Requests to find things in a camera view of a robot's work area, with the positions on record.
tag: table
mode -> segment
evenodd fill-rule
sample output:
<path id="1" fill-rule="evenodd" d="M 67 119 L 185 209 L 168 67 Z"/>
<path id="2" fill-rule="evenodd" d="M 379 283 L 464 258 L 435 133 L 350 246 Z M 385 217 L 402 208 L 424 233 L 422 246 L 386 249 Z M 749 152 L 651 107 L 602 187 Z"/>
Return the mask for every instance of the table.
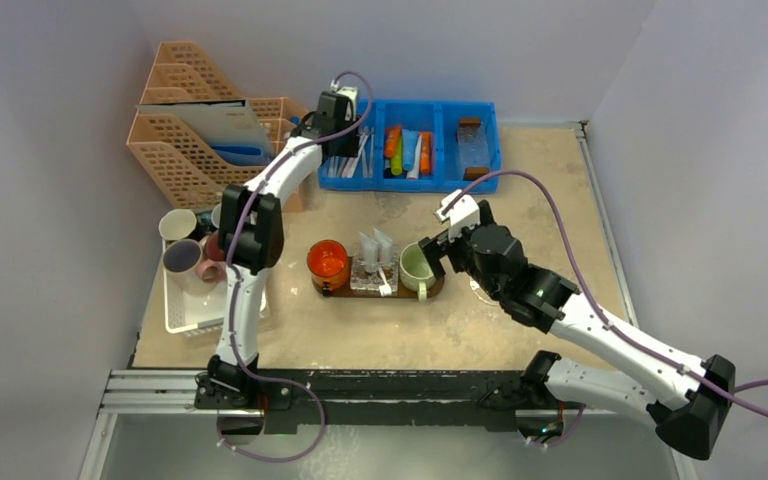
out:
<path id="1" fill-rule="evenodd" d="M 572 247 L 599 302 L 625 318 L 616 269 L 605 241 L 587 166 L 572 128 L 500 129 L 506 168 L 526 170 L 555 197 Z M 442 231 L 433 216 L 443 194 L 333 192 L 305 185 L 306 211 L 284 217 L 286 245 L 267 284 L 270 315 L 260 323 L 261 367 L 519 370 L 537 350 L 551 350 L 595 367 L 607 365 L 583 349 L 525 328 L 479 298 L 466 274 L 448 274 L 443 291 L 425 304 L 410 300 L 321 297 L 305 258 L 318 240 L 345 245 L 378 227 L 400 245 Z M 519 238 L 529 260 L 569 279 L 551 211 L 539 190 L 502 178 L 488 196 L 496 221 Z M 163 282 L 155 279 L 133 359 L 134 367 L 204 368 L 218 332 L 187 337 L 164 328 Z"/>

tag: wooden table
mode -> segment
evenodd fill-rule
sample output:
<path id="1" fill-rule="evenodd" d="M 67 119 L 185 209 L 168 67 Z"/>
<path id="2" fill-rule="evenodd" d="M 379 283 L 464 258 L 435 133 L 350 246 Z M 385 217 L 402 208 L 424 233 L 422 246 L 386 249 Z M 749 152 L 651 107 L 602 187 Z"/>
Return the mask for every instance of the wooden table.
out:
<path id="1" fill-rule="evenodd" d="M 578 262 L 599 302 L 625 317 L 616 270 L 605 242 L 587 167 L 572 129 L 502 128 L 506 168 L 540 178 L 555 197 Z M 286 215 L 286 246 L 267 285 L 270 316 L 261 321 L 260 366 L 518 370 L 540 349 L 593 366 L 606 364 L 583 349 L 525 328 L 479 298 L 465 274 L 449 269 L 443 291 L 425 304 L 378 299 L 326 299 L 311 286 L 310 246 L 323 238 L 351 245 L 358 231 L 378 227 L 400 245 L 442 231 L 433 216 L 444 195 L 341 193 L 306 184 L 306 211 Z M 573 279 L 546 201 L 527 180 L 502 178 L 488 197 L 495 219 L 519 238 L 529 260 Z M 155 280 L 135 367 L 203 368 L 218 332 L 195 337 L 164 328 L 163 282 Z"/>

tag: wooden tray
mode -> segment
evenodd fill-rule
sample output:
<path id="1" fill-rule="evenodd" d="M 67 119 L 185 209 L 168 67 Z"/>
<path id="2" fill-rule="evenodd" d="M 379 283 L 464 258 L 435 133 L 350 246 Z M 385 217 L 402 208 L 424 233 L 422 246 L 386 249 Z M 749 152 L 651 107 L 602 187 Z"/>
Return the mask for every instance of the wooden tray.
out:
<path id="1" fill-rule="evenodd" d="M 352 268 L 352 259 L 353 257 L 349 257 L 349 268 Z M 319 285 L 314 283 L 313 279 L 310 281 L 311 285 L 313 285 L 313 288 L 316 289 L 317 292 L 319 292 L 320 295 L 322 295 L 322 291 L 319 288 Z M 378 299 L 388 299 L 388 298 L 412 298 L 416 300 L 417 294 L 416 292 L 413 292 L 411 290 L 408 290 L 408 287 L 402 285 L 401 280 L 399 281 L 399 290 L 396 291 L 395 295 L 389 295 L 387 297 L 382 297 L 380 295 L 375 295 L 374 293 L 367 293 L 367 292 L 356 292 L 352 290 L 352 287 L 350 285 L 351 282 L 347 281 L 345 285 L 338 288 L 337 290 L 334 290 L 331 292 L 331 296 L 335 298 L 378 298 Z M 443 290 L 443 284 L 446 283 L 446 277 L 438 278 L 436 282 L 434 282 L 434 285 L 428 289 L 428 298 L 433 298 L 437 296 L 438 293 L 440 293 L 441 290 Z"/>

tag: blue plastic bin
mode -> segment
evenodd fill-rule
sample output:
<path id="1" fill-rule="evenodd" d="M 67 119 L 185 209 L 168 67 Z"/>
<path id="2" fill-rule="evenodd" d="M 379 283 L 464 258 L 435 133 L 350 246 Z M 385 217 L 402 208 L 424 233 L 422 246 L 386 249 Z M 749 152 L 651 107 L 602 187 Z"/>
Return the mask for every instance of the blue plastic bin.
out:
<path id="1" fill-rule="evenodd" d="M 358 111 L 366 109 L 367 102 L 358 102 Z M 457 128 L 461 117 L 478 117 L 486 128 L 490 149 L 490 171 L 502 168 L 502 152 L 499 148 L 499 129 L 496 125 L 496 108 L 492 103 L 432 102 L 423 100 L 376 100 L 364 126 L 375 128 L 373 145 L 372 178 L 363 178 L 363 168 L 357 166 L 352 178 L 327 176 L 329 162 L 319 169 L 319 185 L 332 190 L 377 190 L 385 192 L 439 192 L 449 193 L 464 188 L 470 182 L 462 180 L 458 171 Z M 434 148 L 431 175 L 420 175 L 418 180 L 384 178 L 384 140 L 388 127 L 401 125 L 411 130 L 433 132 Z M 474 193 L 493 193 L 499 179 L 488 180 L 476 187 Z"/>

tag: yellow-green object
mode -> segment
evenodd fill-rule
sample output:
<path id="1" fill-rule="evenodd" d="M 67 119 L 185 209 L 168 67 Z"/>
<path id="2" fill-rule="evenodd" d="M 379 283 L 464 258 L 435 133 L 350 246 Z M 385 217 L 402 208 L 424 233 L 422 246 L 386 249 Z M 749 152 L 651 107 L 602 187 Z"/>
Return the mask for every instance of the yellow-green object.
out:
<path id="1" fill-rule="evenodd" d="M 390 171 L 394 177 L 402 174 L 402 135 L 399 136 L 399 145 L 396 146 L 396 154 L 390 159 Z"/>

